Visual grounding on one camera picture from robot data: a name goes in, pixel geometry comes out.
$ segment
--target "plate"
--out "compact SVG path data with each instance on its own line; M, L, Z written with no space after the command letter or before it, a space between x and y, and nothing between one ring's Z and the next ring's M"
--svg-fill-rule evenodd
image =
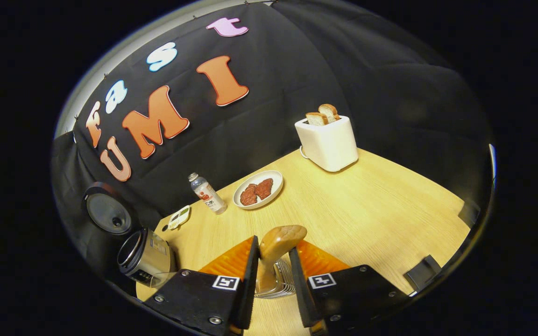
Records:
M261 200L259 196L256 196L256 203L251 205L242 205L240 202L240 195L242 192L250 185L251 183L259 184L265 179L273 179L273 186L271 187L271 195L267 196L264 200ZM265 170L264 172L260 172L259 174L256 174L250 178L248 178L244 183L242 183L234 193L234 196L232 200L234 201L234 204L238 206L238 208L246 209L246 210L252 210L256 208L260 208L261 206L268 204L273 200L273 198L276 198L276 196L279 194L280 191L282 191L283 187L283 176L282 173L278 172L277 170Z

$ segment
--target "wooden table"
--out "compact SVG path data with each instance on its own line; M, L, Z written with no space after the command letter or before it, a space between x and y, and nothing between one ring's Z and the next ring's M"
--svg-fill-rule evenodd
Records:
M243 210L233 193L264 170L284 178L281 193L267 206ZM350 266L367 264L393 285L412 293L404 273L431 254L444 265L469 228L458 217L464 202L437 183L378 155L359 149L359 159L336 173L322 170L294 151L218 191L228 204L215 215L198 201L179 230L156 233L177 251L181 268L199 270L233 245L271 228L298 224L305 238ZM156 290L137 283L140 300ZM248 336L307 336L295 295L255 299Z

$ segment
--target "screw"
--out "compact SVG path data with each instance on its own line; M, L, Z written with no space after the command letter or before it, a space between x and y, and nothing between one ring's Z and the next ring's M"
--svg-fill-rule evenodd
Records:
M213 324L221 324L222 323L221 319L218 318L218 317L215 317L215 316L209 317L209 322L211 322Z

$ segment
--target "bottle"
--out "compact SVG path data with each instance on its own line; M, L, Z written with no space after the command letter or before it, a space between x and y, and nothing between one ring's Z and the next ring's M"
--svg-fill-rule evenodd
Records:
M203 178L196 173L188 175L188 180L190 181L190 187L194 193L201 199L205 204L215 212L216 215L219 215L226 211L228 207L226 202L221 199L221 197L215 193L215 190L211 185Z

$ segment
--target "toaster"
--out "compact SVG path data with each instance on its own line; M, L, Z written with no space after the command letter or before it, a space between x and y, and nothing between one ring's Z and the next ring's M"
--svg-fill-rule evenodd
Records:
M328 172L337 172L358 160L358 149L350 118L322 126L302 119L294 124L302 144L301 154Z

